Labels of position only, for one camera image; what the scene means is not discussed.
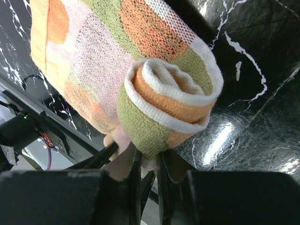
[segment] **purple wire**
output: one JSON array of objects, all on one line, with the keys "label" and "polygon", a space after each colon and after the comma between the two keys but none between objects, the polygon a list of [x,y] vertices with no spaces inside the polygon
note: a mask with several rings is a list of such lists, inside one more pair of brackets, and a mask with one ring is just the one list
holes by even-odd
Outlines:
[{"label": "purple wire", "polygon": [[48,166],[46,170],[49,171],[52,163],[52,154],[51,154],[51,149],[49,147],[47,147],[47,149],[48,149]]}]

